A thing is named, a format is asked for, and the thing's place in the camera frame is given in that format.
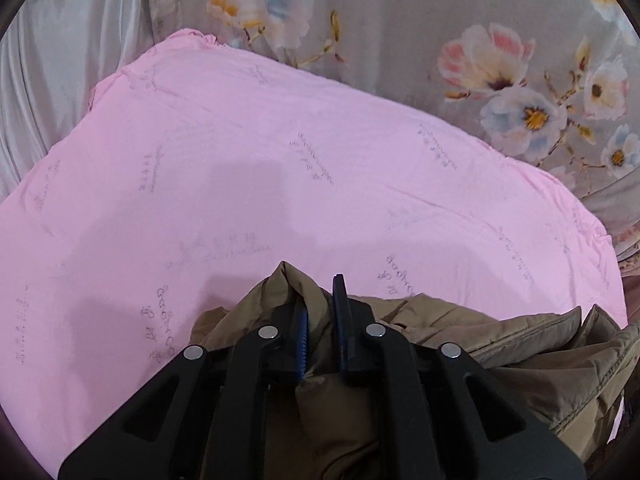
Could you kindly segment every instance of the khaki fabric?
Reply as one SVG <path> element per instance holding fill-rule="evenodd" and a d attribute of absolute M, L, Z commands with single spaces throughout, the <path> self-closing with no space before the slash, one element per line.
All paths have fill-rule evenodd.
<path fill-rule="evenodd" d="M 293 388 L 270 391 L 265 478 L 373 480 L 380 477 L 374 400 L 367 388 L 340 381 L 332 355 L 331 296 L 283 262 L 231 311 L 196 321 L 191 343 L 209 350 L 235 344 L 299 294 L 309 316 L 310 369 Z M 424 294 L 405 300 L 357 298 L 376 319 L 411 342 L 437 348 L 452 341 L 517 392 L 583 460 L 606 443 L 640 351 L 640 326 L 624 330 L 597 306 L 497 321 Z"/>

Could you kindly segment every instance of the white flower print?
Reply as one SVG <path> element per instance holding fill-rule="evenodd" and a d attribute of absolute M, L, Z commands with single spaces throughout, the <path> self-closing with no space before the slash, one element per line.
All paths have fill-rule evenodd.
<path fill-rule="evenodd" d="M 600 157 L 609 173 L 622 178 L 640 166 L 640 139 L 628 124 L 622 124 L 609 139 Z"/>
<path fill-rule="evenodd" d="M 151 13 L 151 20 L 161 31 L 162 36 L 168 36 L 172 30 L 180 30 L 183 27 L 180 2 L 177 0 L 158 0 Z"/>
<path fill-rule="evenodd" d="M 604 62 L 584 80 L 584 111 L 595 119 L 619 119 L 626 113 L 628 75 L 620 58 Z"/>
<path fill-rule="evenodd" d="M 264 37 L 272 50 L 298 48 L 309 31 L 315 0 L 263 0 Z"/>
<path fill-rule="evenodd" d="M 264 0 L 209 0 L 207 12 L 237 28 L 263 27 L 267 19 Z"/>
<path fill-rule="evenodd" d="M 638 35 L 617 0 L 591 0 L 593 7 L 607 22 L 615 23 L 627 44 L 638 44 Z"/>
<path fill-rule="evenodd" d="M 567 125 L 564 106 L 551 104 L 527 88 L 506 88 L 480 111 L 491 144 L 505 155 L 541 160 L 560 139 Z"/>
<path fill-rule="evenodd" d="M 552 170 L 549 170 L 549 173 L 551 173 L 554 177 L 556 177 L 556 179 L 562 182 L 569 191 L 575 189 L 575 173 L 567 173 L 565 166 L 558 166 L 557 168 L 553 168 Z"/>
<path fill-rule="evenodd" d="M 510 28 L 492 23 L 469 27 L 442 47 L 438 70 L 445 81 L 481 94 L 495 94 L 522 83 L 535 48 Z"/>

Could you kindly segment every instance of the bedsheet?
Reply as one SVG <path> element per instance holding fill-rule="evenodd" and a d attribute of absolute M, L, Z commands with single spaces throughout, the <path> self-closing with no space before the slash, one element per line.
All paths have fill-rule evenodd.
<path fill-rule="evenodd" d="M 0 404 L 53 475 L 281 260 L 352 294 L 626 324 L 604 227 L 427 113 L 184 30 L 101 82 L 0 205 Z"/>

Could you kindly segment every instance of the gray fabric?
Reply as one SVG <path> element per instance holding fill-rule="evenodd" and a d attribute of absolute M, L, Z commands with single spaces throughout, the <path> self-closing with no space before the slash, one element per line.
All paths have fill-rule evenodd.
<path fill-rule="evenodd" d="M 153 45 L 142 2 L 26 0 L 20 8 L 0 41 L 0 201 L 78 124 L 91 88 Z"/>
<path fill-rule="evenodd" d="M 260 6 L 262 18 L 251 23 L 247 16 Z M 640 240 L 633 229 L 640 220 L 640 170 L 633 171 L 640 166 L 640 108 L 633 106 L 640 95 L 640 48 L 615 0 L 150 0 L 150 8 L 156 41 L 197 28 L 421 108 L 551 172 L 604 222 L 622 264 L 637 266 L 630 258 Z M 333 26 L 336 16 L 340 21 L 337 44 L 333 10 Z M 277 27 L 289 37 L 278 37 Z M 478 46 L 470 31 L 477 39 L 488 30 L 520 50 L 509 59 L 522 70 L 504 56 L 492 65 L 491 54 L 470 54 Z M 450 83 L 445 66 L 454 51 L 445 46 L 454 40 L 479 67 L 476 75 L 487 69 L 483 88 L 468 79 Z M 517 80 L 507 77 L 511 86 L 502 89 L 500 75 Z M 513 128 L 527 137 L 506 142 Z"/>

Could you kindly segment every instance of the floral bedsheet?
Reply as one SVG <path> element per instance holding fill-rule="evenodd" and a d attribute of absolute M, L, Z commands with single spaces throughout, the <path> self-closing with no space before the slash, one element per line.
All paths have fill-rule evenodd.
<path fill-rule="evenodd" d="M 421 108 L 548 171 L 640 274 L 640 40 L 616 0 L 149 0 L 183 27 Z"/>

